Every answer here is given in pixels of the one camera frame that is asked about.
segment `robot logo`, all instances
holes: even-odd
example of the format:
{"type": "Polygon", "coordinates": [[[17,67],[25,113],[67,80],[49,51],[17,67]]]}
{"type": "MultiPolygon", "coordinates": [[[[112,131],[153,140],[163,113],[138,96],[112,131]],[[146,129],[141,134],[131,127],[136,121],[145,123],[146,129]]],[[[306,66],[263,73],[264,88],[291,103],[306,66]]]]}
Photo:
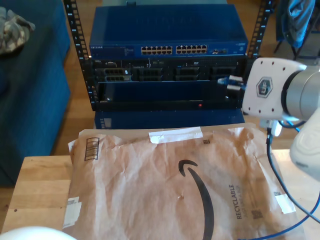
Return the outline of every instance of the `robot logo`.
{"type": "Polygon", "coordinates": [[[269,76],[264,76],[260,79],[256,85],[256,94],[259,98],[267,98],[271,93],[273,88],[272,78],[269,76]]]}

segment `wooden floor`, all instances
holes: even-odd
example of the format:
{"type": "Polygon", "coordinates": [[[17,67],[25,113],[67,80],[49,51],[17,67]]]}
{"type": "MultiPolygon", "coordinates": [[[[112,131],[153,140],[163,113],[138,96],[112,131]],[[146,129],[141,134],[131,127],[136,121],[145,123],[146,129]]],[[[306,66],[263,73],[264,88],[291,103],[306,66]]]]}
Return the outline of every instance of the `wooden floor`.
{"type": "MultiPolygon", "coordinates": [[[[235,4],[246,35],[250,40],[258,14],[260,0],[228,0],[228,3],[235,4]]],[[[77,0],[77,4],[85,41],[88,46],[95,8],[101,6],[102,1],[77,0]]],[[[275,14],[273,14],[269,19],[260,51],[264,57],[272,57],[273,50],[276,47],[275,25],[275,14]]],[[[71,96],[52,151],[53,155],[69,154],[68,143],[75,140],[80,131],[83,129],[91,129],[94,124],[95,113],[91,109],[73,41],[71,41],[71,47],[65,60],[64,70],[71,96]]],[[[246,117],[245,120],[246,122],[253,122],[255,124],[259,123],[254,117],[246,117]]],[[[274,140],[272,147],[274,149],[287,149],[290,147],[295,136],[296,132],[294,130],[285,129],[281,133],[281,136],[274,140]]],[[[0,230],[5,220],[12,193],[13,188],[0,188],[0,230]]]]}

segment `white object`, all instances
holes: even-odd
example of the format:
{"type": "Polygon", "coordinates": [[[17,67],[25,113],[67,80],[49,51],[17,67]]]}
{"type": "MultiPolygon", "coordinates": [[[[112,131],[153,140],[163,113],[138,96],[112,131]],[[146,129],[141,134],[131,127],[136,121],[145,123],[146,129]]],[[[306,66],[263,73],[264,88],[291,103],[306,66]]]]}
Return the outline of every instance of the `white object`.
{"type": "Polygon", "coordinates": [[[0,240],[76,240],[72,236],[44,226],[17,228],[0,235],[0,240]]]}
{"type": "Polygon", "coordinates": [[[62,229],[75,225],[76,221],[79,218],[80,210],[81,202],[79,202],[79,197],[77,196],[69,198],[66,205],[62,229]]]}
{"type": "Polygon", "coordinates": [[[203,137],[203,134],[201,128],[197,126],[177,130],[149,132],[149,137],[151,143],[163,144],[189,139],[199,139],[203,137]]]}
{"type": "Polygon", "coordinates": [[[275,137],[280,135],[282,129],[282,126],[277,120],[260,119],[259,126],[263,129],[271,128],[271,134],[275,137]]]}
{"type": "Polygon", "coordinates": [[[255,60],[243,97],[243,112],[260,119],[289,120],[281,104],[283,86],[292,73],[306,68],[299,62],[280,58],[262,57],[255,60]],[[263,88],[264,80],[271,86],[265,86],[259,94],[259,84],[263,88]]]}
{"type": "Polygon", "coordinates": [[[290,149],[292,161],[320,181],[320,67],[258,58],[252,65],[242,111],[260,118],[263,128],[280,134],[278,120],[307,121],[290,149]]]}
{"type": "Polygon", "coordinates": [[[320,181],[320,108],[295,137],[290,157],[296,166],[320,181]]]}
{"type": "Polygon", "coordinates": [[[278,202],[278,204],[284,214],[290,214],[290,213],[293,213],[296,211],[295,205],[288,198],[287,194],[275,196],[275,199],[278,202]]]}

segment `wooden table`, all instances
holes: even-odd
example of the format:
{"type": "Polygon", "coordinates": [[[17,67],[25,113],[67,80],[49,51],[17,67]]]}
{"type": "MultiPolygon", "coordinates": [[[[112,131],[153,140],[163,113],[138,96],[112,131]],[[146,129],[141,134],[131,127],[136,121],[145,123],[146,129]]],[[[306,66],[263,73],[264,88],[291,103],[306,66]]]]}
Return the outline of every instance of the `wooden table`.
{"type": "MultiPolygon", "coordinates": [[[[291,194],[311,210],[318,198],[320,182],[300,171],[291,162],[289,150],[274,150],[284,181],[291,194]]],[[[26,157],[24,159],[2,232],[24,226],[62,229],[68,199],[72,163],[69,156],[26,157]]],[[[297,209],[302,219],[305,214],[297,209]]],[[[320,210],[315,212],[320,218],[320,210]]],[[[308,219],[306,239],[320,236],[320,226],[308,219]]]]}

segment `cardboard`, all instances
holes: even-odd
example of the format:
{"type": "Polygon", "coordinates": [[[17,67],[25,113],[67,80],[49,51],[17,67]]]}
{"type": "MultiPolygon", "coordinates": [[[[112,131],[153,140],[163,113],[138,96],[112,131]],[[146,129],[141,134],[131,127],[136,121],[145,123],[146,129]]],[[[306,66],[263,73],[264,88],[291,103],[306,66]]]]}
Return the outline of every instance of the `cardboard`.
{"type": "MultiPolygon", "coordinates": [[[[277,201],[284,191],[269,166],[264,133],[201,130],[202,138],[159,144],[148,136],[155,129],[82,131],[72,148],[69,189],[81,210],[63,231],[78,240],[236,240],[298,222],[277,201]]],[[[304,240],[303,228],[279,239],[304,240]]]]}

